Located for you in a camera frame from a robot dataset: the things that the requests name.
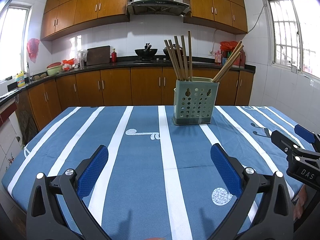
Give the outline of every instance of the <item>blue striped tablecloth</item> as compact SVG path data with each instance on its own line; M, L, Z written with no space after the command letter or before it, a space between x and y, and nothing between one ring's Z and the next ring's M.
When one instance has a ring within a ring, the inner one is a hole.
M291 198L300 190L302 183L285 174L286 155L271 143L271 131L313 148L294 133L296 122L275 108L216 106L209 125L175 126L172 115L173 106L70 107L28 143L2 184L27 210L38 172L60 175L105 145L109 160L83 200L114 240L207 239L236 200L210 158L217 142L258 173L280 170ZM259 194L241 230L249 228L260 200ZM63 197L59 202L79 232Z

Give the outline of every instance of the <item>range hood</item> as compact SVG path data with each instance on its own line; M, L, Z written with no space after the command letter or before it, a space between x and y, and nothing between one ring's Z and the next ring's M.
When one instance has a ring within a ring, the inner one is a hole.
M129 14L185 15L190 5L172 0L139 0L127 5Z

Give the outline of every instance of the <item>silver screw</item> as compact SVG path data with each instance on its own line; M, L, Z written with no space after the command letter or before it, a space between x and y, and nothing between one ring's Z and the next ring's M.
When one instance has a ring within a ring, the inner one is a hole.
M276 171L276 175L279 177L279 178L282 178L283 177L283 174L281 171Z
M66 174L67 176L72 175L73 174L73 169L67 169L64 174Z
M245 172L248 173L248 174L253 174L254 173L254 169L248 167L248 168L245 169Z
M37 179L41 179L43 176L44 176L44 174L43 174L42 172L39 172L39 173L37 174Z

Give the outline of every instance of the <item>window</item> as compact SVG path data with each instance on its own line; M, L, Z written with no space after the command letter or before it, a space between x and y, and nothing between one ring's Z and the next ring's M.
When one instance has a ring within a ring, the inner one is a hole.
M24 69L24 34L29 8L9 6L0 19L0 80Z
M320 78L320 5L316 0L267 0L272 63L296 66Z

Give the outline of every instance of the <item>yellow detergent bottle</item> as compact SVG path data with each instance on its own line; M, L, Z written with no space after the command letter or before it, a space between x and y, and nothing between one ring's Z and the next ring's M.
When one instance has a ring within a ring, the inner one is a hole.
M17 74L17 84L18 84L18 88L25 85L23 71Z

